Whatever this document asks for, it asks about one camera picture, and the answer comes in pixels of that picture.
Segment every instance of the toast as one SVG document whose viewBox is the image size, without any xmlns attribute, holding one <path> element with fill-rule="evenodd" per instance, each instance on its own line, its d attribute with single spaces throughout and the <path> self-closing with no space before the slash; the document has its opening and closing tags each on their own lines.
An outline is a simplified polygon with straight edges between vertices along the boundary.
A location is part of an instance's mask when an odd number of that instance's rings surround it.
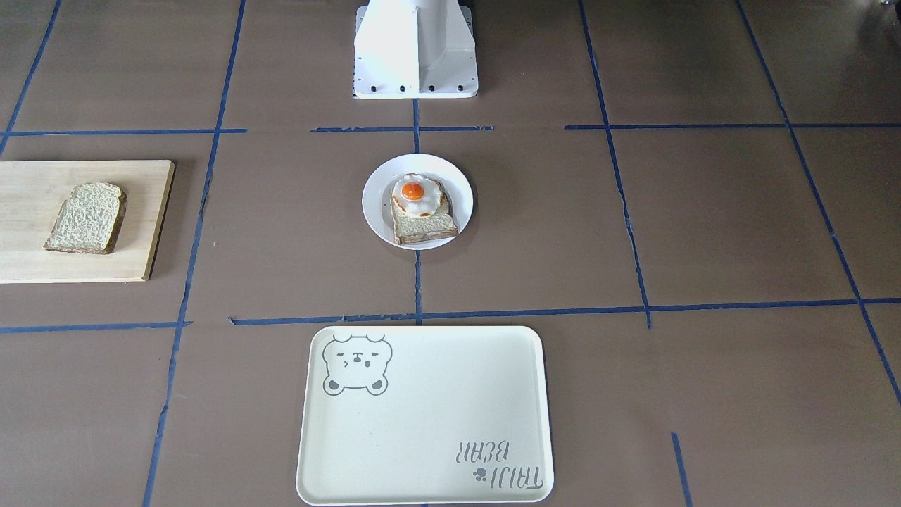
<svg viewBox="0 0 901 507">
<path fill-rule="evenodd" d="M 460 233 L 451 216 L 451 203 L 446 194 L 430 217 L 410 217 L 391 198 L 391 216 L 394 218 L 395 243 L 415 244 L 432 239 L 444 239 Z"/>
<path fill-rule="evenodd" d="M 62 203 L 44 250 L 109 254 L 125 216 L 125 192 L 111 183 L 84 183 Z"/>
</svg>

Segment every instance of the wooden cutting board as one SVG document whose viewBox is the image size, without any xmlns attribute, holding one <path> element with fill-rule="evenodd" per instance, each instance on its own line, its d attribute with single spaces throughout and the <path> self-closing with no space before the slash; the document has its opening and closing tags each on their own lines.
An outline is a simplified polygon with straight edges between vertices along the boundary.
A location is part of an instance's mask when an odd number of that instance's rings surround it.
<svg viewBox="0 0 901 507">
<path fill-rule="evenodd" d="M 174 170 L 172 161 L 0 162 L 0 283 L 146 281 Z M 44 250 L 63 201 L 92 181 L 127 196 L 113 252 Z"/>
</svg>

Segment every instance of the cartoon bear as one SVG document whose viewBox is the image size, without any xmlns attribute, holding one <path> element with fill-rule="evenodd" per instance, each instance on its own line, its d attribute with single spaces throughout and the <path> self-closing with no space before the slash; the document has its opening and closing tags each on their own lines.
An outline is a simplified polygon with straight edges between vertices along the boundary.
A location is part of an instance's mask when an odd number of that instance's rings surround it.
<svg viewBox="0 0 901 507">
<path fill-rule="evenodd" d="M 332 336 L 325 344 L 323 359 L 328 375 L 323 382 L 325 393 L 337 396 L 347 389 L 366 388 L 378 396 L 388 388 L 385 370 L 391 360 L 391 344 L 385 337 L 350 335 L 344 339 Z"/>
</svg>

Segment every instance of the orange egg yolk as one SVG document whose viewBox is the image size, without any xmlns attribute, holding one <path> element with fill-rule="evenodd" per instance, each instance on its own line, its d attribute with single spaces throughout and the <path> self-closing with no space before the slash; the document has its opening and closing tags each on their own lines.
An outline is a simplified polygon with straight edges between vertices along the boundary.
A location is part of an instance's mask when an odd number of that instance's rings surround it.
<svg viewBox="0 0 901 507">
<path fill-rule="evenodd" d="M 401 187 L 400 192 L 409 200 L 419 200 L 425 195 L 423 186 L 419 183 L 413 183 L 412 181 Z"/>
</svg>

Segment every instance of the white plate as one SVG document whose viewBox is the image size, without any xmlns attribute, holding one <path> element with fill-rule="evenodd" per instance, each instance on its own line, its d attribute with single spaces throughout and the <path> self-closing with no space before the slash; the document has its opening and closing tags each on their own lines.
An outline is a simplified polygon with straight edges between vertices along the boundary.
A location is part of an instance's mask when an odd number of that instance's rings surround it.
<svg viewBox="0 0 901 507">
<path fill-rule="evenodd" d="M 528 327 L 316 333 L 297 460 L 304 502 L 539 502 L 553 484 L 542 342 Z"/>
<path fill-rule="evenodd" d="M 450 199 L 450 214 L 460 232 L 472 217 L 472 187 L 457 166 L 441 157 L 425 153 L 410 153 L 395 157 L 378 166 L 363 187 L 363 216 L 372 232 L 394 246 L 406 250 L 428 250 L 441 246 L 452 237 L 433 239 L 416 244 L 397 244 L 394 241 L 394 218 L 391 217 L 391 189 L 406 173 L 415 172 L 438 180 Z"/>
</svg>

